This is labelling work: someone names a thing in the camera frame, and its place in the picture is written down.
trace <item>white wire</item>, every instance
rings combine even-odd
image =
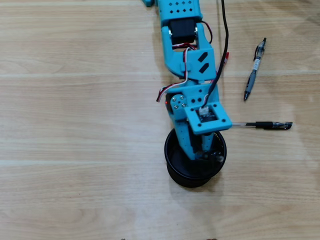
[[[160,95],[160,97],[159,97],[159,102],[160,102],[162,96],[163,96],[169,89],[171,89],[171,88],[173,88],[173,87],[176,87],[176,86],[180,86],[180,85],[182,85],[182,84],[185,84],[185,83],[188,81],[187,56],[188,56],[188,51],[189,51],[190,49],[191,49],[191,48],[188,46],[188,47],[186,48],[186,50],[185,50],[185,62],[184,62],[184,66],[185,66],[185,79],[184,79],[184,81],[183,81],[183,82],[179,82],[179,83],[175,83],[174,85],[168,87],[163,93],[161,93],[161,95]]]

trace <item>black cable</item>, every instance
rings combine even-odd
[[[228,30],[227,19],[226,19],[225,0],[221,0],[221,6],[222,6],[223,24],[224,24],[224,29],[225,29],[224,51],[223,51],[222,59],[221,59],[221,62],[220,62],[219,70],[218,70],[218,72],[216,74],[216,77],[215,77],[213,83],[209,87],[208,97],[206,98],[202,108],[207,104],[210,94],[213,92],[213,90],[215,89],[215,87],[217,85],[217,82],[218,82],[218,80],[219,80],[219,78],[221,76],[222,70],[224,68],[225,59],[226,59],[226,55],[227,55],[227,52],[228,52],[229,30]]]

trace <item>robotic arm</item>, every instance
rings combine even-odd
[[[171,177],[185,187],[206,183],[222,168],[227,148],[219,131],[232,122],[219,101],[215,53],[206,39],[199,0],[143,0],[158,6],[164,61],[168,70],[184,79],[160,90],[174,130],[165,144]],[[186,48],[183,52],[176,48]]]

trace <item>table surface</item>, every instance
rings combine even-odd
[[[201,0],[217,60],[219,0]],[[320,239],[320,2],[226,0],[219,81],[228,156],[186,189],[166,168],[156,9],[140,0],[1,0],[0,239]],[[243,102],[257,44],[258,77]]]

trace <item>black pen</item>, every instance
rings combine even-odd
[[[250,74],[250,77],[248,79],[248,83],[246,84],[246,88],[244,91],[244,97],[243,100],[246,101],[252,91],[252,88],[254,87],[255,84],[255,80],[256,80],[256,76],[257,76],[257,72],[259,69],[259,65],[261,62],[261,58],[265,52],[266,49],[266,41],[267,39],[264,38],[262,42],[260,42],[260,44],[258,46],[256,46],[255,52],[254,52],[254,65],[253,65],[253,69],[252,72]]]

